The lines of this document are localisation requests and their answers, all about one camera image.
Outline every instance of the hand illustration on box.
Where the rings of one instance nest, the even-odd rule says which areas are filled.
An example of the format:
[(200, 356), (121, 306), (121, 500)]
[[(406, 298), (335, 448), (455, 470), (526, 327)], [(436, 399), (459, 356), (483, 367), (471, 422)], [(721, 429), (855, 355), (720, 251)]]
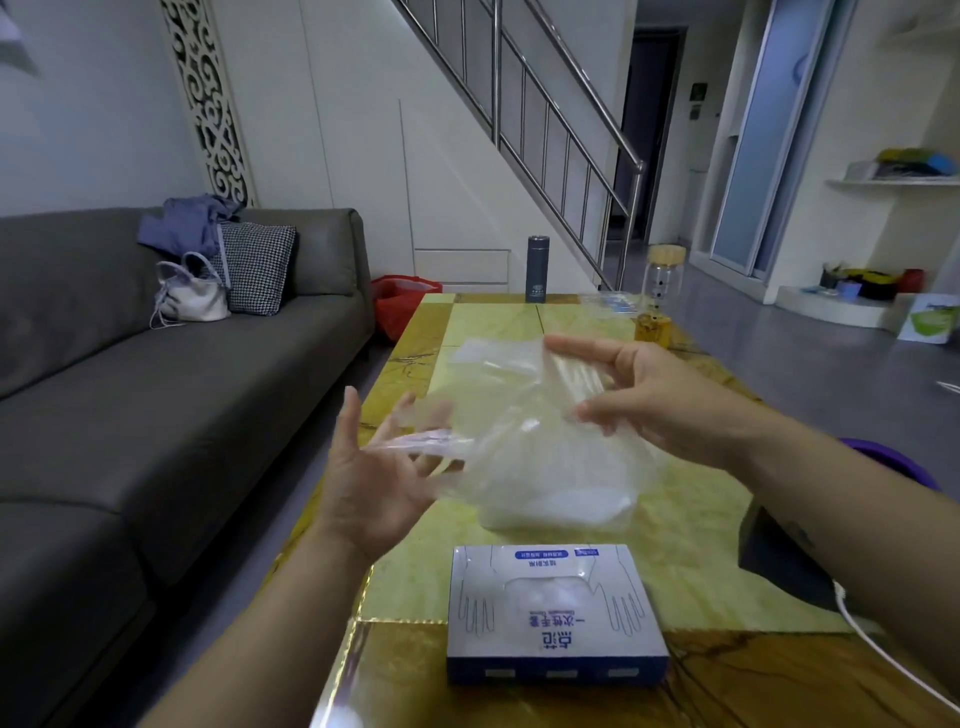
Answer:
[(617, 560), (593, 558), (587, 582), (590, 590), (603, 595), (610, 615), (610, 627), (632, 637), (640, 632), (640, 621), (646, 617), (630, 571), (620, 562), (620, 548), (616, 547)]
[(454, 559), (460, 562), (464, 575), (460, 582), (457, 619), (465, 631), (477, 637), (493, 632), (494, 603), (498, 591), (503, 591), (503, 583), (497, 578), (493, 565), (493, 546), (464, 546), (456, 550)]

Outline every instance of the gray sofa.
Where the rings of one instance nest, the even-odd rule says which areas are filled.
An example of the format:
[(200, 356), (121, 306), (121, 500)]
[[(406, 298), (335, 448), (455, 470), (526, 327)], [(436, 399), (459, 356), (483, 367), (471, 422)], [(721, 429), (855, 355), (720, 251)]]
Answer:
[(0, 220), (0, 725), (76, 712), (373, 333), (352, 210), (248, 210), (280, 312), (149, 330), (143, 212)]

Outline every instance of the red bag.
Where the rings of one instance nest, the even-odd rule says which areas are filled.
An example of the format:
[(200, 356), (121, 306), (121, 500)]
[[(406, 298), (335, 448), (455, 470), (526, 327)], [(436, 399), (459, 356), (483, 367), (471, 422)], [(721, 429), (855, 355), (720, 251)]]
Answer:
[(444, 292), (436, 281), (413, 276), (381, 276), (371, 286), (376, 324), (394, 343), (403, 335), (423, 296)]

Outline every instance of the purple ring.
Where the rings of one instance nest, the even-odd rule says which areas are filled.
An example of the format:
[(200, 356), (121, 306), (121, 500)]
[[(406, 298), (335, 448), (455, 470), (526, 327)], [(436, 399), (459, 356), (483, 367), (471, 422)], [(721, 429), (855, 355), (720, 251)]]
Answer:
[(905, 475), (911, 480), (916, 480), (931, 491), (943, 493), (943, 490), (937, 485), (937, 481), (933, 479), (930, 473), (906, 455), (892, 448), (887, 448), (880, 443), (872, 443), (870, 440), (856, 440), (849, 437), (840, 438), (840, 442), (848, 448), (853, 448), (857, 452), (866, 455), (880, 465), (884, 465), (892, 471)]

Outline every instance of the person's left hand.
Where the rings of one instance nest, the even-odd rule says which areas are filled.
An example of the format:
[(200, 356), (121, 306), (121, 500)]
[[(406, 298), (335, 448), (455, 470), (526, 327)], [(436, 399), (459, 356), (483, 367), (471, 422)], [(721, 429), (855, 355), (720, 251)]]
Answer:
[(410, 532), (433, 503), (426, 482), (441, 463), (439, 457), (411, 458), (404, 452), (369, 449), (398, 436), (395, 413), (413, 403), (400, 398), (366, 448), (360, 448), (360, 398), (353, 387), (344, 392), (327, 461), (324, 489), (314, 521), (325, 536), (342, 540), (372, 564)]

